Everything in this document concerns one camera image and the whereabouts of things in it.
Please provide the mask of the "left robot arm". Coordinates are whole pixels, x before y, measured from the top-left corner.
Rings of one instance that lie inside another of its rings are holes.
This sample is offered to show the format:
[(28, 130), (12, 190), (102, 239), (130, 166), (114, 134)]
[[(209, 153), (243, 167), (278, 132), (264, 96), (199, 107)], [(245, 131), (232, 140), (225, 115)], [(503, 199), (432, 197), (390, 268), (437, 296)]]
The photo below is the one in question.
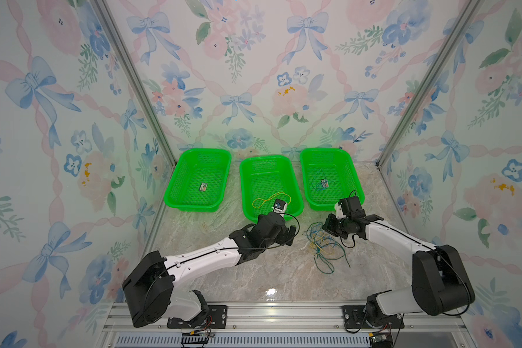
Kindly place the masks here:
[(133, 326), (151, 325), (164, 315), (190, 328), (208, 323), (210, 308), (201, 291), (180, 288), (214, 271), (253, 261), (269, 249), (291, 246), (300, 222), (295, 218), (287, 226), (284, 217), (284, 213), (260, 215), (256, 223), (186, 254), (164, 257), (153, 251), (143, 256), (122, 285)]

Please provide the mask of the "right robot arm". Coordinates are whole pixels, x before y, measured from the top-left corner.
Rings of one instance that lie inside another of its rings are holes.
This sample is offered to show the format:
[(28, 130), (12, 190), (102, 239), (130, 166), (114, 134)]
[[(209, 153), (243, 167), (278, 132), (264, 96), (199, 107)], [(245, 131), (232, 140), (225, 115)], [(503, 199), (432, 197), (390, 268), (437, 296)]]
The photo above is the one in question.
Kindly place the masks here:
[(378, 215), (350, 218), (330, 214), (322, 229), (335, 237), (357, 236), (382, 246), (410, 267), (410, 286), (367, 298), (364, 318), (373, 327), (406, 313), (453, 316), (455, 310), (465, 313), (475, 302), (475, 291), (460, 253), (450, 245), (423, 242)]

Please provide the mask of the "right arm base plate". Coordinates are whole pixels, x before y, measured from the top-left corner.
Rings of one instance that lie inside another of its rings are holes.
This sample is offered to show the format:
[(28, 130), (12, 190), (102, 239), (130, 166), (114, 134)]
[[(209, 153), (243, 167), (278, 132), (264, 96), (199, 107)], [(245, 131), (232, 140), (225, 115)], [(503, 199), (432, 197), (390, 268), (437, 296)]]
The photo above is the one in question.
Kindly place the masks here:
[(378, 330), (383, 329), (385, 326), (390, 329), (404, 329), (405, 327), (403, 316), (400, 314), (375, 319), (365, 314), (364, 305), (343, 305), (341, 311), (345, 328), (349, 331), (358, 329)]

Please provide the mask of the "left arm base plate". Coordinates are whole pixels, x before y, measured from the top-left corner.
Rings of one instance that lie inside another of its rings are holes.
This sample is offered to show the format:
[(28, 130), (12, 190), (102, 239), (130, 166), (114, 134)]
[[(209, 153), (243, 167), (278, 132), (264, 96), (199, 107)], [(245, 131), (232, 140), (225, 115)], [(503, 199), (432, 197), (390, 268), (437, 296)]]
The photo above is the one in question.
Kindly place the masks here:
[(179, 318), (169, 318), (167, 327), (169, 329), (224, 329), (228, 319), (227, 305), (208, 305), (207, 312), (202, 311), (193, 320), (184, 321)]

